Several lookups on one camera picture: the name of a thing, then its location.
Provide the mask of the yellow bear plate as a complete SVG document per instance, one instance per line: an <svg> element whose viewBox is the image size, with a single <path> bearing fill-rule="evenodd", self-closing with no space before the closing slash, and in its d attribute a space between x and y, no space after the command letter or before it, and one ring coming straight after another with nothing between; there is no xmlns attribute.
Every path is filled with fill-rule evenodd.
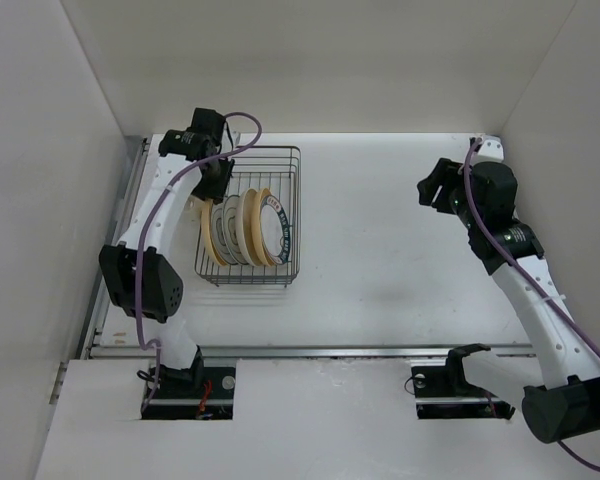
<svg viewBox="0 0 600 480"><path fill-rule="evenodd" d="M204 242L205 250L209 258L218 266L227 266L224 259L218 254L212 234L211 234L211 214L213 209L213 201L207 199L203 202L201 207L200 225L201 225L201 236Z"/></svg>

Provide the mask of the white plate green outline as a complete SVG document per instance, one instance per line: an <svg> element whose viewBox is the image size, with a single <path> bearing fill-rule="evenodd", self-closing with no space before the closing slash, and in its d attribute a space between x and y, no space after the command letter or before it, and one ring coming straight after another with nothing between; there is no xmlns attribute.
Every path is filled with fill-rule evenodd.
<svg viewBox="0 0 600 480"><path fill-rule="evenodd" d="M224 227L223 227L223 205L214 205L211 216L211 233L214 242L214 247L218 256L227 265L237 265L237 260L233 257L231 250L227 246Z"/></svg>

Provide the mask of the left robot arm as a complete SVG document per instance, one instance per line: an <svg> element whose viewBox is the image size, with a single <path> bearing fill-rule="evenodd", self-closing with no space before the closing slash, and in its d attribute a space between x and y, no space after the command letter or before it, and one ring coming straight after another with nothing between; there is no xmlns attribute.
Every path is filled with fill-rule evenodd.
<svg viewBox="0 0 600 480"><path fill-rule="evenodd" d="M217 204L224 198L234 166L227 155L233 147L226 117L195 109L189 127L164 135L142 204L117 243L99 253L112 304L135 319L140 346L160 357L148 379L169 382L185 397L203 387L204 362L178 313L184 282L169 260L170 249L188 200Z"/></svg>

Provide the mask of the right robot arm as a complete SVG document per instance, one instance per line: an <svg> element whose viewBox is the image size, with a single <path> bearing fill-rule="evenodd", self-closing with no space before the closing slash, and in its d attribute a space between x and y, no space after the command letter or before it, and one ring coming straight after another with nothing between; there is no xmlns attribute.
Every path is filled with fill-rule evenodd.
<svg viewBox="0 0 600 480"><path fill-rule="evenodd" d="M497 137L473 137L464 161L441 158L417 184L418 201L456 216L504 293L538 361L514 367L487 345L450 350L443 381L456 396L482 390L521 412L545 443L600 430L600 349L575 324L533 229L516 214L517 179Z"/></svg>

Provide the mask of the yellow plate in rack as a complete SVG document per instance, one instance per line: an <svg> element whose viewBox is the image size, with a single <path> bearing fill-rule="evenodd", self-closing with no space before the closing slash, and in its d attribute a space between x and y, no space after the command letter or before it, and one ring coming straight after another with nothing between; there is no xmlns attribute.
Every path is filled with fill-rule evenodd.
<svg viewBox="0 0 600 480"><path fill-rule="evenodd" d="M262 265L272 267L273 262L269 257L266 248L263 243L263 234L261 231L261 203L262 200L270 194L268 188L262 188L258 190L254 196L252 209L251 209L251 234L256 256Z"/></svg>

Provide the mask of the cream white plate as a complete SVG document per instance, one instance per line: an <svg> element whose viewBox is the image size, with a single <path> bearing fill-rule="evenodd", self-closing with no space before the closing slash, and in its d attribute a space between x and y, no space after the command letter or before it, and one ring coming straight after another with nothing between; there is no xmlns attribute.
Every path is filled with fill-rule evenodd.
<svg viewBox="0 0 600 480"><path fill-rule="evenodd" d="M243 257L251 266L259 266L251 233L251 202L255 194L256 191L253 188L249 188L241 194L236 216L236 234L239 248Z"/></svg>

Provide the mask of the white plate dark green band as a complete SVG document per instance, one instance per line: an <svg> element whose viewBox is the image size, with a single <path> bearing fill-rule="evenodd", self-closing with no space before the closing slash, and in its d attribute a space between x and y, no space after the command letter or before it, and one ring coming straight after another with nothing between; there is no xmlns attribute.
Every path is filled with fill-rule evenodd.
<svg viewBox="0 0 600 480"><path fill-rule="evenodd" d="M288 262L291 250L290 224L282 203L272 194L261 203L261 231L266 251L275 265Z"/></svg>

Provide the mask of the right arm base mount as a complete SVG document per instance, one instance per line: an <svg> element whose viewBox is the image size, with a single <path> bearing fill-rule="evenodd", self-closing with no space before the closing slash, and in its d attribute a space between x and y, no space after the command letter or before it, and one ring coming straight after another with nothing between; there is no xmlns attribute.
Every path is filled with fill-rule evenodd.
<svg viewBox="0 0 600 480"><path fill-rule="evenodd" d="M515 408L477 387L459 391L443 365L413 365L410 378L419 420L510 420Z"/></svg>

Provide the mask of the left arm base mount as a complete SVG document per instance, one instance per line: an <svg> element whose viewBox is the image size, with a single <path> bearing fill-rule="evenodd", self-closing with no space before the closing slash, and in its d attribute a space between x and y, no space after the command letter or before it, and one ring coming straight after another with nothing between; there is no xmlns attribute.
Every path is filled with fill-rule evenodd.
<svg viewBox="0 0 600 480"><path fill-rule="evenodd" d="M155 368L138 370L136 376L144 382L141 400L143 420L232 420L236 389L234 366L205 366L201 384L166 380L164 370L156 392L151 396Z"/></svg>

